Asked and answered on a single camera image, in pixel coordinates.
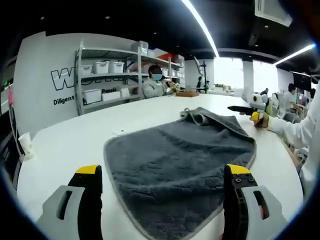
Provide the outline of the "person's right hand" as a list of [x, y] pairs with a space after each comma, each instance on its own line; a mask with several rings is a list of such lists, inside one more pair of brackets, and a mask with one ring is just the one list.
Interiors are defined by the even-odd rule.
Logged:
[[253, 122], [256, 128], [267, 128], [269, 126], [269, 118], [269, 115], [264, 114], [260, 119], [254, 120], [252, 116], [249, 119]]

